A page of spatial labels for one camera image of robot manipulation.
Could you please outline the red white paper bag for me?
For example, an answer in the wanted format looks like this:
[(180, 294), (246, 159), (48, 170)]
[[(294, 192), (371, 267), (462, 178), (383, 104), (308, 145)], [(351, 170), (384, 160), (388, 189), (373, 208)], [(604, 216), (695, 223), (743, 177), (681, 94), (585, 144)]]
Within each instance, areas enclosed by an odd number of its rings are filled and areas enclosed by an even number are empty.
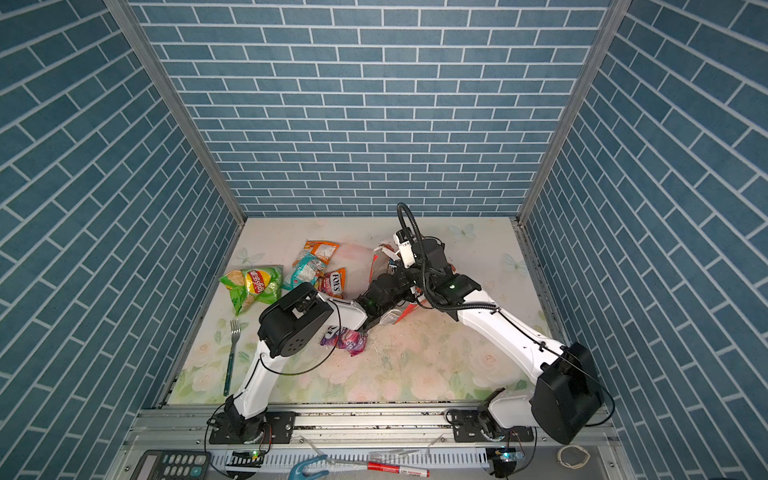
[[(426, 261), (427, 258), (445, 257), (444, 245), (428, 238), (419, 247), (413, 242), (415, 258)], [(396, 250), (390, 244), (382, 243), (373, 250), (374, 264), (371, 267), (371, 282), (367, 290), (351, 302), (338, 300), (337, 316), (340, 325), (359, 333), (365, 333), (378, 325), (393, 309), (397, 309), (393, 300), (394, 280), (396, 276), (407, 276)], [(418, 298), (423, 294), (424, 286), (415, 284)]]

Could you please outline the fruit candy bag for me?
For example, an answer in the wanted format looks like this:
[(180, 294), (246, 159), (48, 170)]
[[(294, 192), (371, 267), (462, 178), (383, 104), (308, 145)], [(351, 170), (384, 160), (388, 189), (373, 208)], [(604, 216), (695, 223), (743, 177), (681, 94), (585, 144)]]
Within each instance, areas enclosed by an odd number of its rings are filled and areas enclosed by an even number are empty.
[(325, 272), (319, 280), (318, 291), (333, 298), (343, 299), (346, 276), (345, 268)]

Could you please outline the purple berries candy bag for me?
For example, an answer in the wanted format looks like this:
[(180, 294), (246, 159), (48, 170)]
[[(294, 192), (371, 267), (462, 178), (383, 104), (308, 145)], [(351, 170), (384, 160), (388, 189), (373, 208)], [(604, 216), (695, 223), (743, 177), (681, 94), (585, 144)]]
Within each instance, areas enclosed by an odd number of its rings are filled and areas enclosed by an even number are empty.
[(368, 336), (365, 333), (331, 326), (321, 338), (321, 344), (345, 350), (354, 357), (365, 350), (367, 339)]

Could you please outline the teal candy bag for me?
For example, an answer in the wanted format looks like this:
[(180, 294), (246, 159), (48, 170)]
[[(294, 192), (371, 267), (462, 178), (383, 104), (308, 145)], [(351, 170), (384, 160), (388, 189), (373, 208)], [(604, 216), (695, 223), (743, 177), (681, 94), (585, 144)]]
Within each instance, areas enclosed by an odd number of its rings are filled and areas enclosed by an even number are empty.
[(316, 287), (327, 268), (327, 263), (313, 253), (305, 252), (298, 256), (292, 270), (283, 281), (283, 289), (293, 290), (303, 283)]

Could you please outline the green chips bag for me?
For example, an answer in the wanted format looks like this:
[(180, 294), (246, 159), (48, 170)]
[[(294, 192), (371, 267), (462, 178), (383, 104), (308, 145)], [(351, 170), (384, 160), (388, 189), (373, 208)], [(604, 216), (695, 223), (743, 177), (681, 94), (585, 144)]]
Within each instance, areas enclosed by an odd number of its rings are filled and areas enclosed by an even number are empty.
[(240, 316), (254, 302), (274, 304), (282, 295), (283, 269), (277, 265), (232, 270), (219, 282), (227, 289), (233, 312)]

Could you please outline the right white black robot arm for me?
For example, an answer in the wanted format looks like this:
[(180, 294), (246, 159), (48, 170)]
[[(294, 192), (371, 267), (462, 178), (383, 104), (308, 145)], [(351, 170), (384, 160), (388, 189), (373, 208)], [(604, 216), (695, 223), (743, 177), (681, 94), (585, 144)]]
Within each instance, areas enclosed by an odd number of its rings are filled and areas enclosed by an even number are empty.
[(535, 383), (534, 390), (493, 393), (479, 408), (488, 434), (513, 427), (538, 427), (567, 445), (589, 425), (607, 394), (597, 378), (590, 351), (539, 333), (498, 305), (480, 284), (455, 273), (442, 244), (433, 239), (398, 243), (398, 255), (431, 306), (471, 328), (511, 358)]

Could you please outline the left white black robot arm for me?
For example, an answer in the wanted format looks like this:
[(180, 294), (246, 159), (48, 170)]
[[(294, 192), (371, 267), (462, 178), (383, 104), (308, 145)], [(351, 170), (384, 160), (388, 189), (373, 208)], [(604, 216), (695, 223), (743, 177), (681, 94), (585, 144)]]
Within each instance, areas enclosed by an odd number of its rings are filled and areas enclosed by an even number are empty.
[(261, 313), (254, 359), (237, 393), (225, 400), (223, 418), (240, 436), (259, 426), (289, 357), (328, 326), (367, 332), (393, 308), (414, 302), (414, 291), (413, 280), (393, 274), (380, 275), (352, 301), (321, 293), (308, 282), (295, 287)]

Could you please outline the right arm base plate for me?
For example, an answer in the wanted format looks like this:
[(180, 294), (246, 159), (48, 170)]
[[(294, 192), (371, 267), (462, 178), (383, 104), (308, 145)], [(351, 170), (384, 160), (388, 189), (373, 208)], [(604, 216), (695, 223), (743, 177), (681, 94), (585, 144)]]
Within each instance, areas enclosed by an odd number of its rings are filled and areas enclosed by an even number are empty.
[(452, 429), (454, 441), (457, 443), (526, 443), (534, 440), (532, 427), (504, 428), (485, 409), (448, 409), (444, 412), (444, 419)]

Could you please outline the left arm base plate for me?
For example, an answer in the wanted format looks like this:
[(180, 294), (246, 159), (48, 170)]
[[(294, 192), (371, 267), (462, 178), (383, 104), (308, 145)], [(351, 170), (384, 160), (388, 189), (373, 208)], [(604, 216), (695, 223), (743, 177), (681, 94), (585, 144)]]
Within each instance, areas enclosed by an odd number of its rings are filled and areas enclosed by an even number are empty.
[(211, 444), (289, 444), (293, 435), (294, 412), (263, 412), (244, 419), (234, 411), (216, 413), (207, 421)]

